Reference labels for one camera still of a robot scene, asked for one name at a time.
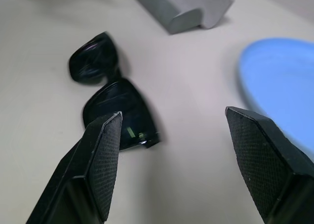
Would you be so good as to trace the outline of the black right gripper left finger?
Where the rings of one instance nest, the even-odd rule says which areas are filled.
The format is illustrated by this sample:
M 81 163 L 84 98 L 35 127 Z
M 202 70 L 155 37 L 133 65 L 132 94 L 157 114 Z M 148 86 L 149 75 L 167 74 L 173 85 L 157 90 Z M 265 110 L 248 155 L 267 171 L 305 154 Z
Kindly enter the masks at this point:
M 117 176 L 122 112 L 91 122 L 60 160 L 28 224 L 103 224 Z

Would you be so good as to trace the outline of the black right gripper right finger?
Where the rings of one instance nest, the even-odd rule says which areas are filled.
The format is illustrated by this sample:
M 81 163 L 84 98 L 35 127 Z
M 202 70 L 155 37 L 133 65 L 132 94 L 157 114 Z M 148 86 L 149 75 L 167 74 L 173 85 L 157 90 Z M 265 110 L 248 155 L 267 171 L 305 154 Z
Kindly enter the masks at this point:
M 225 109 L 241 175 L 266 224 L 314 222 L 314 164 L 268 117 Z

